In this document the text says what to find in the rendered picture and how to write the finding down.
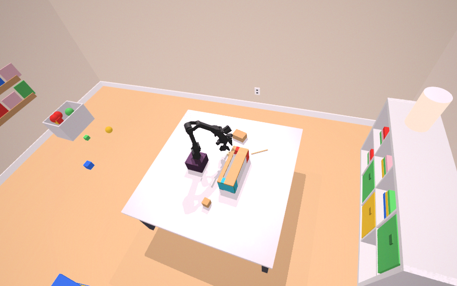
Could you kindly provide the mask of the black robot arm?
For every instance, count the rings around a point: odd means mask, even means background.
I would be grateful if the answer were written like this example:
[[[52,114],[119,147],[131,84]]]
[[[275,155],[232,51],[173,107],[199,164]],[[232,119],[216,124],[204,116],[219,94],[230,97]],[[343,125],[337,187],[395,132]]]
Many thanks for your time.
[[[195,125],[195,126],[192,128],[191,125]],[[192,147],[191,147],[192,156],[193,156],[192,158],[197,159],[197,160],[199,160],[199,158],[201,157],[201,154],[200,154],[201,147],[199,145],[199,142],[196,142],[194,135],[193,135],[193,131],[195,131],[197,128],[206,129],[208,131],[211,131],[215,137],[218,136],[219,139],[222,139],[225,136],[224,134],[228,134],[229,132],[232,131],[228,125],[225,126],[224,128],[222,128],[221,126],[209,125],[209,124],[203,123],[199,120],[186,122],[184,124],[184,128],[192,142]],[[222,141],[219,139],[217,140],[216,145],[220,145],[222,143]]]

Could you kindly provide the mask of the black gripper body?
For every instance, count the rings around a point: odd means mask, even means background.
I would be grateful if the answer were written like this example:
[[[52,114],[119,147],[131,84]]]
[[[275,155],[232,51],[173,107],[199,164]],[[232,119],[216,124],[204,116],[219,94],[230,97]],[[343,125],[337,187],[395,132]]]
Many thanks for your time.
[[[219,149],[220,151],[226,151],[226,149],[227,149],[226,144],[227,144],[228,140],[230,140],[232,138],[232,136],[233,136],[232,134],[227,134],[222,139],[219,139],[223,143],[223,146],[221,146]]]

